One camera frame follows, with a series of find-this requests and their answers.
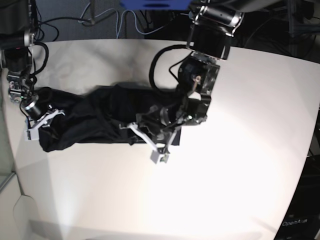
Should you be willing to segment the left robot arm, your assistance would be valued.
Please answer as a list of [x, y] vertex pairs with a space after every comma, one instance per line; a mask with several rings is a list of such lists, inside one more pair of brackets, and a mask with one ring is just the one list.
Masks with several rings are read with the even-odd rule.
[[[232, 37], [244, 18], [244, 13], [231, 4], [229, 0], [123, 2], [128, 10], [184, 11], [195, 7], [186, 43], [165, 47], [154, 56], [148, 73], [150, 88], [119, 87], [121, 96], [137, 109], [135, 121], [120, 128], [131, 130], [151, 148], [154, 163], [168, 161], [169, 148], [183, 126], [196, 126], [207, 120], [220, 70], [217, 61], [228, 58]], [[160, 89], [155, 81], [156, 64], [164, 53], [182, 49], [189, 50], [189, 54], [178, 62], [175, 89]]]

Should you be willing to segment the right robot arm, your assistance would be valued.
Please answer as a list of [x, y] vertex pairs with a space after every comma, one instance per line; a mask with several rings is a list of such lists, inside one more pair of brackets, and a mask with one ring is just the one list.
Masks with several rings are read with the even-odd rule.
[[35, 39], [39, 29], [34, 0], [0, 2], [0, 67], [8, 70], [8, 95], [25, 116], [28, 141], [39, 140], [41, 129], [49, 128], [56, 116], [65, 114], [53, 107], [49, 87], [36, 89], [37, 75], [49, 58], [48, 46]]

